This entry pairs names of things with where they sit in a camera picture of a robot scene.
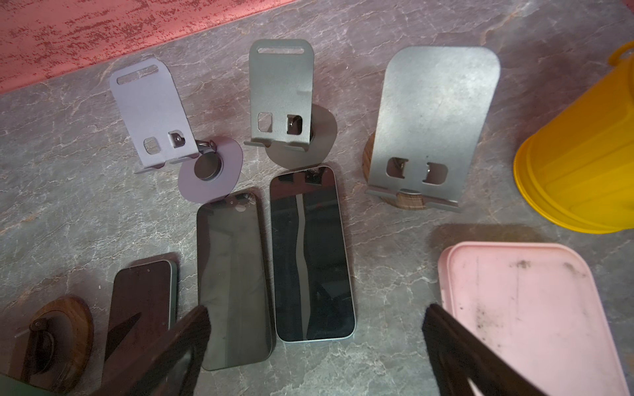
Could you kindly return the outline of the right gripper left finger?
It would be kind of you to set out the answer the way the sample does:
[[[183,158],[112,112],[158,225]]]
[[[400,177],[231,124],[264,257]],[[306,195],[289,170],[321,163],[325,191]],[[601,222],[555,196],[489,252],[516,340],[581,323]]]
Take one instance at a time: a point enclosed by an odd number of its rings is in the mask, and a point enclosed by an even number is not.
[[[210,336],[207,308],[198,305],[93,394],[151,395],[166,384],[168,395],[193,395]]]

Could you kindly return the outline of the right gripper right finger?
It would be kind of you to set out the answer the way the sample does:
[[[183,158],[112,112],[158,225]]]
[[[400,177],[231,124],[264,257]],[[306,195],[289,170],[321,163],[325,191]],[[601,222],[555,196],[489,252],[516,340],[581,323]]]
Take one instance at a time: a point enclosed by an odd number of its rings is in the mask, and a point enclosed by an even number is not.
[[[442,395],[542,395],[449,312],[437,304],[425,311],[422,332]]]

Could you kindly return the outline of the black phone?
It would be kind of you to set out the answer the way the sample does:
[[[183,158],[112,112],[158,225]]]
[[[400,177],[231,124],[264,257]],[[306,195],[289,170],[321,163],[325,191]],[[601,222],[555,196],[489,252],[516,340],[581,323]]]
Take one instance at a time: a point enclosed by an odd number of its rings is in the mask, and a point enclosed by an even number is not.
[[[285,343],[349,338],[356,315],[334,170],[281,174],[269,193],[277,336]]]
[[[196,213],[198,301],[211,336],[206,371],[267,360],[275,346],[259,200],[242,191]]]
[[[115,379],[176,321],[178,266],[158,260],[127,267],[115,276],[102,384]]]

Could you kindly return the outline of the white edged phone front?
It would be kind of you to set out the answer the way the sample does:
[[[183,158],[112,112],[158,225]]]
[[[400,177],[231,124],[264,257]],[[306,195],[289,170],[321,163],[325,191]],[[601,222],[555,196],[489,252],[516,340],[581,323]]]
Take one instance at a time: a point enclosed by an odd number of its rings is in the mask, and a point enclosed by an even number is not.
[[[0,374],[0,396],[54,396],[54,393]]]

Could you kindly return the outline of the wooden round base stand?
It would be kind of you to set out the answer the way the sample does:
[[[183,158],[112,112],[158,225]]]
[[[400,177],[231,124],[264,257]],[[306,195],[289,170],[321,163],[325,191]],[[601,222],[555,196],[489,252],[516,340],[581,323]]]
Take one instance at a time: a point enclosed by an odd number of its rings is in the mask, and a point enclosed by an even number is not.
[[[92,353],[94,325],[87,304],[64,295],[40,308],[13,337],[8,374],[54,395],[81,379]]]

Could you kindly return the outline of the round base phone stand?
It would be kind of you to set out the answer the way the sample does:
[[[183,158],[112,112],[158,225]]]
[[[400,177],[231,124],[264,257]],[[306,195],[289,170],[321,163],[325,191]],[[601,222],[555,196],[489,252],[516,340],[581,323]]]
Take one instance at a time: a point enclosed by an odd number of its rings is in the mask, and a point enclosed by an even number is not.
[[[178,164],[182,197],[206,204],[229,196],[244,155],[227,137],[198,140],[168,67],[155,58],[114,72],[110,90],[141,162],[138,174]]]

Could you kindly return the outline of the wooden base grey phone stand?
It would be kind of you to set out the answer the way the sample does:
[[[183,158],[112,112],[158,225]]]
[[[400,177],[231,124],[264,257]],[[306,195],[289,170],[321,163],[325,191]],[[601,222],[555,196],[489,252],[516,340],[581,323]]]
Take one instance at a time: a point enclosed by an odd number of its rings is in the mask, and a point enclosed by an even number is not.
[[[367,192],[458,211],[500,70],[485,47],[400,50],[386,67]]]

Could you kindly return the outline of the grey phone stand back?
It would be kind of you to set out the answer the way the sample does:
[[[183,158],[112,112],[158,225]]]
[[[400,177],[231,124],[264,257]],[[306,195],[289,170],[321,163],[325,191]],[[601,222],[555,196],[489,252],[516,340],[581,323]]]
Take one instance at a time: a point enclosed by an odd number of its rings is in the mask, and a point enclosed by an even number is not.
[[[322,164],[338,135],[335,116],[313,103],[315,54],[306,40],[263,39],[249,50],[251,139],[277,165]]]

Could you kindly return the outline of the yellow metal bucket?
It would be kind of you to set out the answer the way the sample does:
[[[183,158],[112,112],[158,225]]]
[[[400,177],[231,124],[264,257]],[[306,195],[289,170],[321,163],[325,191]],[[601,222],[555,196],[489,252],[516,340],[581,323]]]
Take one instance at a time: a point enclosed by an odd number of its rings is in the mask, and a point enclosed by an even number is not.
[[[513,161],[525,201],[586,234],[633,227],[633,44],[609,64],[612,71],[522,143]]]

